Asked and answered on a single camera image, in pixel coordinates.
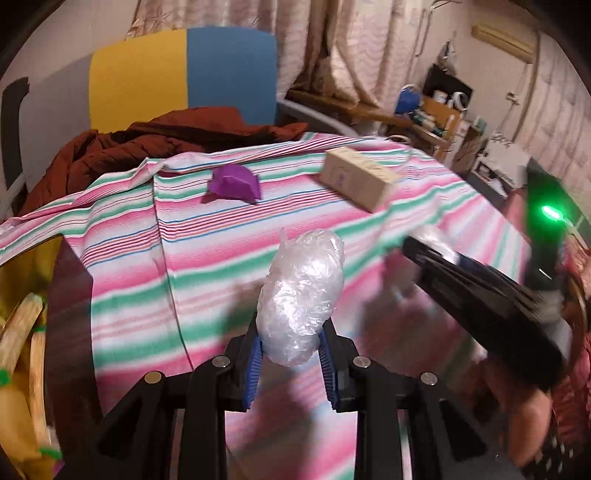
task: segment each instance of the striped tablecloth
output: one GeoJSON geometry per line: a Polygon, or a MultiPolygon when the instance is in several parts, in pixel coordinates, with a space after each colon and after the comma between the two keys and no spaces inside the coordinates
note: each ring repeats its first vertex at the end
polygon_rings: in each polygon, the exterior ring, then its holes
{"type": "MultiPolygon", "coordinates": [[[[345,242],[345,288],[333,320],[363,355],[400,373],[452,378],[470,357],[457,323],[420,290],[396,295],[395,249],[423,223],[456,248],[517,278],[519,233],[481,195],[421,151],[378,138],[306,134],[301,141],[216,154],[146,159],[84,192],[0,226],[0,264],[61,233],[93,277],[92,341],[104,412],[153,369],[186,372],[242,333],[277,250],[315,228],[345,242]],[[392,168],[400,182],[370,214],[318,182],[324,152],[349,146],[392,168]],[[246,163],[263,200],[206,193],[211,168],[246,163]]],[[[245,477],[352,478],[354,414],[326,401],[317,356],[287,369],[266,362],[246,414],[226,415],[231,455],[245,477]]]]}

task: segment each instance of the wooden block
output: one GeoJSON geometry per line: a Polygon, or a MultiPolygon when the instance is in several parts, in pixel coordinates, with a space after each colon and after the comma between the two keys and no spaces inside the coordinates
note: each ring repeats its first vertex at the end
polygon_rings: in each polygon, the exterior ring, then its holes
{"type": "Polygon", "coordinates": [[[57,460],[61,452],[53,429],[47,425],[45,415],[45,383],[43,366],[45,364],[45,327],[37,327],[31,336],[31,360],[29,370],[29,403],[31,420],[39,451],[57,460]]]}
{"type": "Polygon", "coordinates": [[[0,334],[0,387],[12,381],[22,347],[43,309],[43,298],[28,294],[14,309],[0,334]]]}
{"type": "Polygon", "coordinates": [[[398,176],[363,154],[340,147],[326,151],[320,181],[370,212],[379,209],[398,176]]]}

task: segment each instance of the purple object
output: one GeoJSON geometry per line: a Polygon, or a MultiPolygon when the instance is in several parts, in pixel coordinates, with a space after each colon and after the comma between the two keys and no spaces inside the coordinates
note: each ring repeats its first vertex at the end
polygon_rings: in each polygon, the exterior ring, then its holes
{"type": "Polygon", "coordinates": [[[243,165],[224,165],[213,169],[208,191],[228,199],[256,203],[261,200],[258,177],[243,165]]]}

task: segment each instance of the beige curtain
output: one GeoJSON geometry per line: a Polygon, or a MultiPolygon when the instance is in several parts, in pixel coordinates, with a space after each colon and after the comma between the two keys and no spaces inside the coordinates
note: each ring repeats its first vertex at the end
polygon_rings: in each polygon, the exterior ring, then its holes
{"type": "MultiPolygon", "coordinates": [[[[135,21],[127,36],[139,37],[161,30],[205,25],[251,27],[270,32],[277,39],[277,95],[283,97],[304,68],[310,14],[317,11],[319,6],[322,7],[324,2],[325,0],[140,0],[135,21]]],[[[318,29],[319,26],[314,24],[313,27],[318,29]]]]}
{"type": "Polygon", "coordinates": [[[420,0],[140,0],[128,37],[235,25],[273,33],[278,96],[308,90],[394,109],[418,34],[420,0]]]}
{"type": "Polygon", "coordinates": [[[339,0],[328,11],[327,51],[311,90],[391,112],[418,35],[420,0],[339,0]]]}
{"type": "Polygon", "coordinates": [[[562,48],[545,34],[530,106],[515,141],[562,179],[591,218],[591,96],[562,48]]]}

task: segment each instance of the chair armrest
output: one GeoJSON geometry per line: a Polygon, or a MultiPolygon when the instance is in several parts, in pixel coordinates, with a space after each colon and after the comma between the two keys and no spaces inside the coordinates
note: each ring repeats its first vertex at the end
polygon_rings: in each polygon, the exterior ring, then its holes
{"type": "Polygon", "coordinates": [[[312,108],[306,107],[291,100],[277,100],[277,114],[289,115],[303,122],[307,122],[311,132],[339,134],[345,137],[359,137],[359,134],[342,122],[335,120],[312,108]]]}
{"type": "Polygon", "coordinates": [[[25,186],[25,174],[21,173],[15,181],[12,182],[10,188],[6,193],[0,196],[0,222],[5,217],[6,212],[10,209],[12,202],[25,186]]]}

